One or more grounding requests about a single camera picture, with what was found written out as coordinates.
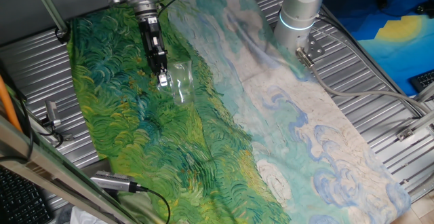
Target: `keyboard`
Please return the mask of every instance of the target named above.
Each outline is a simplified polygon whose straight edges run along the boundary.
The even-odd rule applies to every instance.
[[[53,214],[38,186],[0,166],[0,217],[5,224],[45,224]]]
[[[433,83],[433,81],[434,70],[410,78],[410,83],[417,92],[422,92],[427,86],[429,86],[429,84]]]

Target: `green swirl pattern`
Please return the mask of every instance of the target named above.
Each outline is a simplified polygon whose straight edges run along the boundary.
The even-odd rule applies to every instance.
[[[74,86],[95,148],[115,172],[169,201],[173,223],[289,223],[255,167],[194,47],[160,17],[169,61],[193,61],[196,101],[177,107],[156,89],[133,11],[121,6],[74,19],[68,44]],[[167,218],[165,204],[151,196]]]

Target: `blue fabric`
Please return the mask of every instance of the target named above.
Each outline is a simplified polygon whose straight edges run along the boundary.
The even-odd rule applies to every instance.
[[[413,10],[425,1],[388,0],[388,7],[383,12],[416,15]],[[427,47],[434,43],[434,20],[423,16],[423,27],[411,40],[377,40],[379,29],[388,21],[401,18],[380,12],[376,0],[324,0],[324,3],[400,88],[407,95],[415,95],[409,78],[434,69],[434,51]]]

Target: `white cloth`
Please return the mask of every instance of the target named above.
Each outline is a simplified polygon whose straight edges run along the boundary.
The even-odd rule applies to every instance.
[[[70,224],[107,224],[80,208],[73,207]]]

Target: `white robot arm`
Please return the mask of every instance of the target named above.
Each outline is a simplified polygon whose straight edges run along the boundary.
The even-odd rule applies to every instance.
[[[154,74],[159,78],[161,86],[167,85],[167,51],[161,37],[161,27],[157,14],[159,0],[109,0],[117,4],[126,1],[134,8],[146,59]]]
[[[308,37],[323,0],[283,0],[274,30],[278,42],[295,54],[308,49]]]

